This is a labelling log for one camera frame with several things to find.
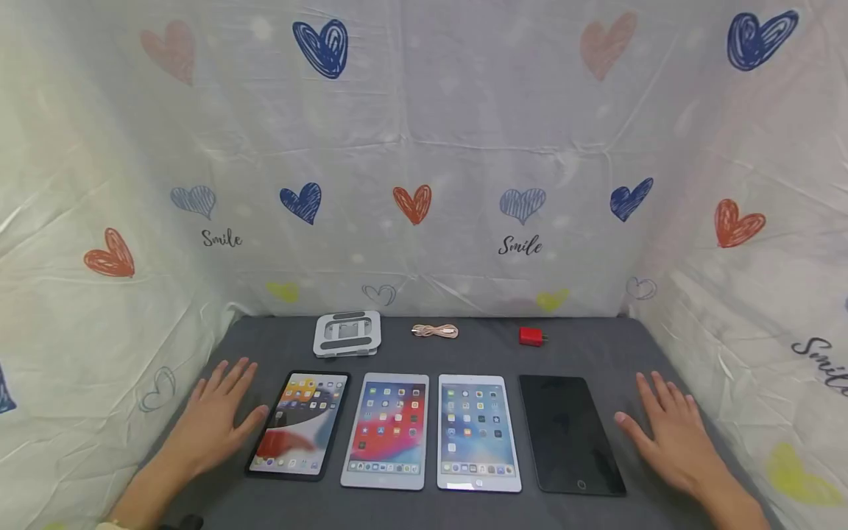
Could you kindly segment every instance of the pink heart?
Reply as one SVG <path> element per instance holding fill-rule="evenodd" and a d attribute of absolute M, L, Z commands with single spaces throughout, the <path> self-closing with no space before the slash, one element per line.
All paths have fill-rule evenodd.
<path fill-rule="evenodd" d="M 182 20 L 172 20 L 165 28 L 164 40 L 148 30 L 142 31 L 140 37 L 148 57 L 162 70 L 187 85 L 192 85 L 194 36 L 188 24 Z"/>
<path fill-rule="evenodd" d="M 606 74 L 628 47 L 636 32 L 636 13 L 627 12 L 618 17 L 610 31 L 597 20 L 586 26 L 580 36 L 580 55 L 594 78 L 603 81 Z"/>

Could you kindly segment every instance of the silver tablet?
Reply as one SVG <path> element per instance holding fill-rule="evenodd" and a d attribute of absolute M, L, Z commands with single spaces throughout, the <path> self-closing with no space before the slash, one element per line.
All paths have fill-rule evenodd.
<path fill-rule="evenodd" d="M 518 493 L 516 441 L 504 378 L 438 378 L 438 486 Z"/>
<path fill-rule="evenodd" d="M 430 378 L 367 373 L 344 458 L 349 488 L 424 488 Z"/>

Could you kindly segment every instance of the person's left hand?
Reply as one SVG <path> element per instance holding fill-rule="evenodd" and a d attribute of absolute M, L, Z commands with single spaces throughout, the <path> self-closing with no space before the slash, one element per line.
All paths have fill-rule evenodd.
<path fill-rule="evenodd" d="M 232 425 L 257 368 L 253 363 L 242 375 L 247 363 L 248 358 L 242 357 L 224 376 L 227 362 L 223 360 L 208 382 L 198 381 L 185 412 L 156 455 L 158 460 L 184 469 L 191 480 L 229 458 L 262 424 L 268 415 L 265 405 L 255 408 L 240 426 Z"/>

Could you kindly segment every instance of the white fabric backdrop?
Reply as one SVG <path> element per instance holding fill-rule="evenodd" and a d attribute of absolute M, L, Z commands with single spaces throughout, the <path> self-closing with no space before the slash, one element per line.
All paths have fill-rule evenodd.
<path fill-rule="evenodd" d="M 789 526 L 848 515 L 845 397 L 825 385 L 841 380 L 810 357 L 843 360 L 848 340 L 847 7 L 0 9 L 4 527 L 91 526 L 239 310 L 582 316 L 622 301 Z M 797 27 L 769 32 L 790 9 Z M 734 67 L 743 12 L 776 40 Z M 724 199 L 765 226 L 717 232 Z M 499 254 L 507 237 L 535 241 Z M 813 337 L 832 348 L 792 350 Z"/>

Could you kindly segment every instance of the gray mat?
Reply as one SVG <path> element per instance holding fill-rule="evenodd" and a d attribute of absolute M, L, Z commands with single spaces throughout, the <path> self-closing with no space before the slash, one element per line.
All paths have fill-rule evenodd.
<path fill-rule="evenodd" d="M 350 394 L 339 420 L 324 479 L 319 483 L 299 483 L 246 478 L 243 467 L 259 436 L 257 432 L 231 460 L 190 484 L 172 504 L 166 521 L 175 524 L 182 516 L 195 513 L 205 519 L 204 530 L 712 528 L 694 501 L 669 488 L 641 461 L 612 418 L 617 410 L 624 410 L 643 426 L 648 425 L 636 391 L 636 371 L 658 370 L 679 382 L 667 358 L 639 322 L 624 318 L 386 318 L 382 321 L 382 346 L 377 355 L 326 361 L 312 354 L 316 320 L 315 317 L 241 319 L 212 354 L 202 377 L 208 377 L 223 359 L 237 360 L 247 355 L 259 362 L 253 388 L 238 413 L 240 420 L 257 404 L 272 405 L 291 370 L 349 371 L 353 376 L 348 388 Z M 417 338 L 410 329 L 419 322 L 453 323 L 460 328 L 460 335 L 453 340 Z M 550 341 L 540 349 L 520 346 L 519 326 L 540 327 Z M 421 492 L 347 489 L 339 484 L 362 377 L 368 371 L 430 376 L 427 472 Z M 438 424 L 432 411 L 438 409 L 436 385 L 440 374 L 500 375 L 506 380 L 523 492 L 460 493 L 436 487 Z M 627 485 L 627 497 L 545 494 L 539 490 L 518 387 L 519 374 L 586 379 Z M 165 432 L 178 415 L 179 411 Z M 713 425 L 708 424 L 707 430 L 734 475 L 762 503 L 762 496 Z M 764 509 L 772 528 L 783 528 L 766 505 Z"/>

